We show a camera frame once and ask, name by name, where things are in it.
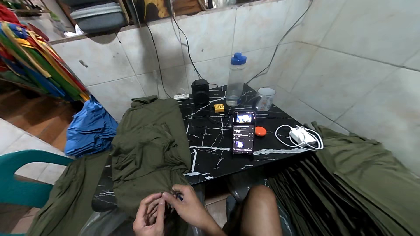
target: teal plastic chair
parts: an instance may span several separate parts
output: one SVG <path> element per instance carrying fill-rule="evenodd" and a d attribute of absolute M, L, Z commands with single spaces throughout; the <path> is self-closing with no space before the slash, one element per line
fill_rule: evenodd
<path fill-rule="evenodd" d="M 25 150 L 0 156 L 1 203 L 42 208 L 48 200 L 51 184 L 23 182 L 13 175 L 23 165 L 31 162 L 46 162 L 68 165 L 73 159 L 40 150 Z M 1 234 L 0 236 L 24 236 L 24 234 Z"/>

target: blue garment pile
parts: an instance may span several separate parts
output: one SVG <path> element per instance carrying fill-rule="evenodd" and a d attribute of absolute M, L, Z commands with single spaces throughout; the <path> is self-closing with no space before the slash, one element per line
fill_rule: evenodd
<path fill-rule="evenodd" d="M 117 126 L 115 119 L 91 95 L 67 129 L 64 153 L 82 157 L 109 149 L 117 134 Z"/>

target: knee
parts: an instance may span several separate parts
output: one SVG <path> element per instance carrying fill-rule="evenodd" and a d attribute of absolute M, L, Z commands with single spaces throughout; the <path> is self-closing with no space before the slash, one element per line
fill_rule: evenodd
<path fill-rule="evenodd" d="M 248 195 L 250 198 L 258 198 L 274 202 L 276 201 L 276 196 L 274 195 L 274 192 L 264 185 L 253 186 L 249 190 Z"/>

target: black speaker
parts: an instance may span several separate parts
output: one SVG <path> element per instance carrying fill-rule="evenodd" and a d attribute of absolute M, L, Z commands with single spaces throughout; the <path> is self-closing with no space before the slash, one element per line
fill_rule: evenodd
<path fill-rule="evenodd" d="M 194 80 L 191 84 L 192 99 L 196 105 L 207 105 L 210 102 L 209 83 L 205 79 Z"/>

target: colorful fabric stack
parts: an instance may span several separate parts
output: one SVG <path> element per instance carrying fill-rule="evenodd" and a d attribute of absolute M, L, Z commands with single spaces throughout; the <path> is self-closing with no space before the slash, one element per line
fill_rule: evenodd
<path fill-rule="evenodd" d="M 0 58 L 21 84 L 67 101 L 89 99 L 86 88 L 44 38 L 20 24 L 0 24 Z"/>

